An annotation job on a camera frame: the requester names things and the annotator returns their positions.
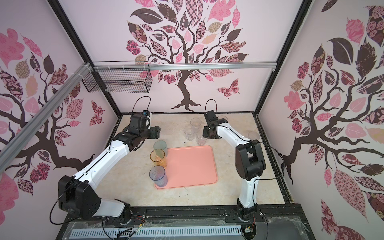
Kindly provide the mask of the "yellow plastic cup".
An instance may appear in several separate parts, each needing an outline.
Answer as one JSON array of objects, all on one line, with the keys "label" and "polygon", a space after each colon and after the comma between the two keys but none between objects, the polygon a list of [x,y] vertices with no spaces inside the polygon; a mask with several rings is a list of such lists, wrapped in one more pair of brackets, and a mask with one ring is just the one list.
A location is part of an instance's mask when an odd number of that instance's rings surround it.
[{"label": "yellow plastic cup", "polygon": [[150,159],[155,165],[167,167],[166,153],[162,149],[153,150],[150,154]]}]

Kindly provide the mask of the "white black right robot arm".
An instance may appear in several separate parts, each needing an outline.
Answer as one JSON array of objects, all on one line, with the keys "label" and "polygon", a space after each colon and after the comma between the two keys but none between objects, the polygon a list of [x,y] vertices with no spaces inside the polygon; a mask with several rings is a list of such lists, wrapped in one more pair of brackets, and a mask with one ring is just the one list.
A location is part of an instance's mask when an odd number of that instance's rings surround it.
[{"label": "white black right robot arm", "polygon": [[203,129],[203,137],[223,139],[235,149],[235,167],[242,178],[237,209],[240,219],[246,221],[257,212],[256,193],[266,169],[261,143],[241,135],[227,120],[218,118],[214,111],[205,112],[204,117],[207,125]]}]

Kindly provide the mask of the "green textured plastic cup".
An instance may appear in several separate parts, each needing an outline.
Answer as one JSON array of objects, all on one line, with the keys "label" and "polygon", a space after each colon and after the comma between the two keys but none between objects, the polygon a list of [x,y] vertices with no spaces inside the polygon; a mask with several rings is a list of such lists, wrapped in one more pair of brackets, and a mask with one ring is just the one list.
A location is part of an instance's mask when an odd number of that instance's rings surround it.
[{"label": "green textured plastic cup", "polygon": [[167,143],[164,140],[159,140],[154,143],[154,149],[155,150],[163,150],[165,153],[165,156],[168,155],[168,147]]}]

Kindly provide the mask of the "pink plastic tray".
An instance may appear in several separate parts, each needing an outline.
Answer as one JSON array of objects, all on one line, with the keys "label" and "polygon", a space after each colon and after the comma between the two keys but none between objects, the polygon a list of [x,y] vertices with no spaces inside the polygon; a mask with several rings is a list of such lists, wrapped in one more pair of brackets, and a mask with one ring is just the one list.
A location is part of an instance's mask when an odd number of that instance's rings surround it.
[{"label": "pink plastic tray", "polygon": [[211,146],[168,149],[165,174],[168,179],[158,190],[210,185],[218,181],[214,152]]}]

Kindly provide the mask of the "blue plastic cup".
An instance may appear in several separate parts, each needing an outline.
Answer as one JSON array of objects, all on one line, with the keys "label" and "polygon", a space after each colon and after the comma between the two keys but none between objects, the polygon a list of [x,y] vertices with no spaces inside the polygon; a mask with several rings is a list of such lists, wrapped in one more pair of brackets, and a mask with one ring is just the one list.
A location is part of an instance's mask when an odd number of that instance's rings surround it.
[{"label": "blue plastic cup", "polygon": [[149,177],[155,183],[155,185],[160,188],[165,187],[168,183],[166,169],[162,166],[152,167],[149,172]]}]

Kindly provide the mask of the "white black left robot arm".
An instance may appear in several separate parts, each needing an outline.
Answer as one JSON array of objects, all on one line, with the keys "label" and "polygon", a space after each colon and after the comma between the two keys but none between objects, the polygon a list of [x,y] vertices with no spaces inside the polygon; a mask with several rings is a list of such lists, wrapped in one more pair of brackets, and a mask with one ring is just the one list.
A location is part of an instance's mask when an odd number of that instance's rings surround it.
[{"label": "white black left robot arm", "polygon": [[72,177],[63,176],[59,180],[57,204],[62,211],[82,220],[109,217],[123,224],[131,220],[130,204],[102,199],[95,190],[122,158],[138,150],[146,139],[160,137],[161,129],[151,126],[151,116],[148,110],[132,115],[130,124],[113,138],[98,157]]}]

